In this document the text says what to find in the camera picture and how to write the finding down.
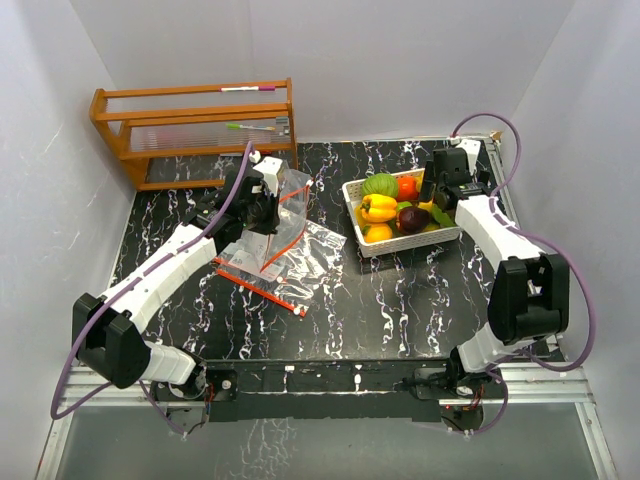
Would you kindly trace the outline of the clear red zip bag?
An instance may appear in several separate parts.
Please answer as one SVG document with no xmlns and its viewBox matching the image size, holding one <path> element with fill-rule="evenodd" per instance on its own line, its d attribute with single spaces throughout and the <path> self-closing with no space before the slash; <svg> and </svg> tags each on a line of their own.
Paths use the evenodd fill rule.
<svg viewBox="0 0 640 480">
<path fill-rule="evenodd" d="M 249 251 L 253 255 L 256 274 L 269 281 L 275 280 L 282 267 L 278 261 L 302 237 L 306 228 L 306 218 L 311 177 L 299 170 L 285 168 L 279 176 L 280 197 L 278 216 L 280 223 L 275 234 L 252 233 Z"/>
</svg>

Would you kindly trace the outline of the dark green cabbage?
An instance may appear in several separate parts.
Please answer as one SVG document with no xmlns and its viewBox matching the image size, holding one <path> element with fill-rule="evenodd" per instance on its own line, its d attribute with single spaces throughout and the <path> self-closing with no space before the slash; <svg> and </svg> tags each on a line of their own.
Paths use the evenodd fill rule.
<svg viewBox="0 0 640 480">
<path fill-rule="evenodd" d="M 378 173 L 368 177 L 361 185 L 363 197 L 371 194 L 380 194 L 396 198 L 399 193 L 397 178 L 388 173 Z"/>
</svg>

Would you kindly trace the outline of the yellow bell pepper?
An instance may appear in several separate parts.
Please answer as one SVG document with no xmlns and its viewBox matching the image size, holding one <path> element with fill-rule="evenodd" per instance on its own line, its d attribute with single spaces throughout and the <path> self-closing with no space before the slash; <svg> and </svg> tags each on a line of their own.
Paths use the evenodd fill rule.
<svg viewBox="0 0 640 480">
<path fill-rule="evenodd" d="M 396 216 L 397 202 L 382 194 L 366 195 L 360 205 L 362 218 L 370 223 L 384 223 Z"/>
</svg>

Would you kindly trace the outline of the light green cabbage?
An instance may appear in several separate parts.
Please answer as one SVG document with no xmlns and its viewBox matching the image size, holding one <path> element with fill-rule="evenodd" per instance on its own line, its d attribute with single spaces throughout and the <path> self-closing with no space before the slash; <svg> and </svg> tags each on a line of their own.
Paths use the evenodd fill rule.
<svg viewBox="0 0 640 480">
<path fill-rule="evenodd" d="M 456 226 L 450 215 L 443 211 L 435 203 L 432 204 L 431 216 L 441 228 L 454 228 Z"/>
</svg>

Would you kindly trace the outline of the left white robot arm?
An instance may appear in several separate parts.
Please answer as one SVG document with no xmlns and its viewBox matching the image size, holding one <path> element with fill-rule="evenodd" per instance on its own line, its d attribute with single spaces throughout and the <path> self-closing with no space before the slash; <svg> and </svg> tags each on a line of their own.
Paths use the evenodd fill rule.
<svg viewBox="0 0 640 480">
<path fill-rule="evenodd" d="M 276 232 L 281 183 L 278 173 L 250 169 L 240 185 L 202 197 L 127 278 L 99 296 L 83 294 L 72 310 L 74 357 L 119 389 L 152 381 L 171 384 L 186 399 L 200 396 L 207 376 L 194 356 L 143 334 L 175 291 L 244 232 Z"/>
</svg>

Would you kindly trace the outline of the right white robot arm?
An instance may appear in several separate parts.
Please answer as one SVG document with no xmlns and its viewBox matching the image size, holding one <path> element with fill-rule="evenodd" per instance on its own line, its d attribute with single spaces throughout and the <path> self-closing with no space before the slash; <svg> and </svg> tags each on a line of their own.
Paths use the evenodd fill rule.
<svg viewBox="0 0 640 480">
<path fill-rule="evenodd" d="M 486 181 L 471 173 L 464 149 L 436 149 L 425 166 L 421 191 L 443 213 L 454 215 L 454 223 L 474 240 L 495 273 L 487 323 L 451 351 L 444 372 L 431 376 L 460 397 L 480 387 L 488 367 L 564 332 L 569 322 L 568 262 L 517 234 Z"/>
</svg>

